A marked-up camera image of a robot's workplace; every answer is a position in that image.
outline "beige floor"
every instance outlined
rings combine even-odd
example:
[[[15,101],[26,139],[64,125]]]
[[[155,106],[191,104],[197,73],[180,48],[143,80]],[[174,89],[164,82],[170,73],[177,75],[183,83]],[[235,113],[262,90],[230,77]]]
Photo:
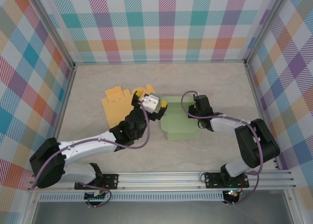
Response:
[[[207,94],[216,112],[248,120],[258,117],[241,63],[79,66],[59,141],[107,131],[109,126],[101,104],[105,90],[121,85],[131,91],[146,84],[161,95],[180,96],[187,90],[196,90]],[[201,130],[200,139],[169,141],[159,121],[151,122],[151,129],[149,144],[140,150],[99,154],[81,162],[95,162],[106,172],[205,171],[219,170],[240,155],[237,140],[222,133]],[[273,162],[267,162],[264,168],[274,169]]]

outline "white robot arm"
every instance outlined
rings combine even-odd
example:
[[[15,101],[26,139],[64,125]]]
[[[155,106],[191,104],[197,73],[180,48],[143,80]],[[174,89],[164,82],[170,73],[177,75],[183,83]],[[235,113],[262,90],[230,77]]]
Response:
[[[220,112],[213,112],[204,94],[194,94],[194,104],[189,106],[188,117],[197,118],[205,129],[235,136],[238,141],[241,156],[223,165],[218,174],[207,173],[206,178],[210,184],[236,187],[238,180],[245,178],[246,171],[260,165],[261,156],[257,144],[261,146],[263,162],[280,154],[280,149],[263,120],[238,120]]]
[[[57,142],[55,138],[47,139],[30,158],[30,164],[36,176],[37,186],[46,188],[59,181],[72,181],[102,187],[100,168],[92,163],[75,164],[77,160],[99,153],[111,153],[130,147],[141,138],[148,127],[149,120],[160,120],[167,109],[167,103],[153,94],[136,91],[133,95],[134,109],[125,120],[102,134],[77,141]]]

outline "colorful plaid backdrop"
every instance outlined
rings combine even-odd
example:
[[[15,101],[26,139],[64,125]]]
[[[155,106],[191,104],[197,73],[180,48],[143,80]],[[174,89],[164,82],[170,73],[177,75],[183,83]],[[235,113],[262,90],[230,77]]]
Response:
[[[32,171],[51,137],[69,66],[28,0],[0,0],[0,224],[15,224]]]
[[[287,0],[250,68],[313,223],[313,0]]]
[[[250,50],[252,48],[252,46],[254,45],[254,42],[255,42],[255,39],[259,36],[262,28],[263,28],[263,25],[264,25],[264,22],[266,21],[266,19],[268,18],[268,15],[270,13],[270,10],[273,8],[273,6],[275,5],[276,3],[276,0],[270,0],[259,24],[258,24],[258,27],[257,29],[255,30],[254,34],[253,34],[253,37],[248,45],[248,48],[246,49],[246,52],[245,52],[245,55],[244,55],[244,59],[247,58],[248,54],[250,53]]]
[[[274,1],[42,0],[78,62],[241,60]]]

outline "ventilation slot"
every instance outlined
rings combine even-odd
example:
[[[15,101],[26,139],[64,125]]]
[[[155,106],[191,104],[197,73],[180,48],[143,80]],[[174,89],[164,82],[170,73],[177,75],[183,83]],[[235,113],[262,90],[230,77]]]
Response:
[[[39,202],[81,202],[84,192],[42,193]],[[112,192],[112,202],[180,202],[180,201],[223,201],[221,191],[199,192]]]

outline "metal frame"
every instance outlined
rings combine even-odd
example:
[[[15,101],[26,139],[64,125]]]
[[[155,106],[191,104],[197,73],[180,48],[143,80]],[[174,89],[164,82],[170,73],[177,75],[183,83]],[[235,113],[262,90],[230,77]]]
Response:
[[[68,42],[68,45],[71,47],[73,58],[77,62],[82,62],[83,61],[82,57],[81,57],[81,55],[80,55],[80,53],[79,53],[79,51],[78,51],[78,49],[77,49],[77,47],[73,41],[72,36],[69,33],[69,30],[67,29],[67,26],[66,26],[64,20],[62,19],[60,11],[58,10],[56,4],[54,3],[54,0],[45,0],[45,1],[48,4],[49,9],[53,13],[54,18],[56,19],[56,21],[57,21],[57,23],[58,23],[58,25],[62,31],[64,38]]]
[[[53,41],[55,42],[57,48],[59,49],[60,53],[62,54],[63,58],[65,59],[67,65],[71,66],[74,69],[74,61],[72,60],[65,44],[63,43],[58,31],[56,30],[53,22],[51,21],[50,16],[46,12],[44,6],[42,5],[40,0],[29,0],[34,7],[35,11],[37,12],[40,20],[44,24],[47,32],[52,37]]]
[[[209,63],[214,63],[214,64],[219,64],[219,63],[244,63],[244,60],[239,60],[239,59],[227,59],[227,60],[211,60],[211,61],[188,61],[189,64],[209,64]],[[122,62],[122,64],[185,64],[186,61],[143,61],[143,62]],[[107,63],[107,62],[89,62],[89,63],[82,63],[82,62],[76,62],[76,65],[80,66],[86,66],[86,65],[121,65],[121,62],[115,62],[115,63]]]
[[[246,75],[247,75],[247,78],[248,78],[248,81],[249,81],[249,84],[251,87],[254,102],[255,102],[255,105],[257,107],[260,118],[266,122],[265,113],[264,113],[262,105],[259,101],[258,94],[256,91],[256,86],[252,80],[252,75],[250,73],[250,70],[249,70],[247,64],[245,64],[245,71],[246,71]],[[282,166],[282,163],[280,161],[280,158],[279,157],[275,158],[275,161],[276,161],[278,169],[282,170],[283,166]],[[288,207],[289,207],[289,210],[290,210],[290,213],[291,213],[291,216],[292,216],[294,223],[304,224],[305,222],[304,222],[303,217],[301,215],[301,211],[300,211],[300,207],[299,207],[298,202],[297,202],[295,190],[285,189],[284,192],[285,192],[287,204],[288,204]]]
[[[266,21],[264,22],[264,25],[262,27],[262,30],[260,31],[260,34],[256,38],[256,40],[255,40],[255,42],[254,42],[254,44],[250,50],[250,53],[247,56],[247,59],[246,59],[247,64],[249,64],[253,60],[253,58],[255,57],[257,52],[259,51],[261,44],[263,43],[267,33],[272,28],[281,8],[284,6],[285,2],[286,2],[286,0],[276,0],[273,8],[269,12],[269,15],[268,15]]]
[[[60,109],[60,113],[59,113],[59,116],[57,118],[56,125],[55,125],[55,128],[54,128],[53,134],[52,134],[53,137],[55,137],[55,138],[58,138],[58,136],[60,134],[60,130],[61,130],[61,127],[62,127],[62,122],[63,122],[63,119],[64,119],[65,111],[66,111],[66,108],[67,108],[67,103],[68,103],[69,96],[70,96],[70,92],[71,92],[72,87],[73,87],[76,71],[77,71],[77,69],[76,69],[76,66],[75,66],[75,67],[73,67],[73,69],[70,71],[70,74],[69,74],[67,90],[65,92],[63,103],[62,103],[62,106],[61,106],[61,109]]]
[[[255,32],[257,31],[259,27],[259,22],[262,20],[264,13],[266,12],[268,5],[270,4],[271,0],[262,0],[262,6],[259,8],[258,13],[255,17],[255,21],[253,25],[250,27],[250,30],[246,36],[246,41],[244,43],[243,48],[241,49],[238,58],[244,59],[245,58],[245,53],[250,45],[251,40],[254,37]]]
[[[138,193],[155,193],[160,194],[177,194],[185,192],[185,194],[193,193],[195,195],[214,193],[219,191],[225,191],[227,189],[216,188],[216,189],[206,189],[205,184],[201,182],[200,176],[203,171],[199,172],[128,172],[128,173],[118,173],[119,181],[118,188],[116,190],[111,190],[114,194],[125,194],[125,195],[136,195]],[[252,190],[256,184],[255,176],[248,176],[250,187],[245,190]],[[258,190],[286,190],[293,191],[295,189],[295,182],[292,178],[292,174],[289,170],[264,170],[260,174],[260,182]],[[65,195],[81,195],[82,190],[74,190],[73,182],[60,182],[49,188],[39,189],[35,188],[29,190],[28,194],[30,196],[27,213],[24,216],[22,224],[30,224],[36,212],[36,207],[38,202],[41,200],[41,195],[51,194],[53,201],[57,202],[68,202],[67,199],[62,198],[62,194]],[[81,199],[72,200],[73,202],[82,202]]]

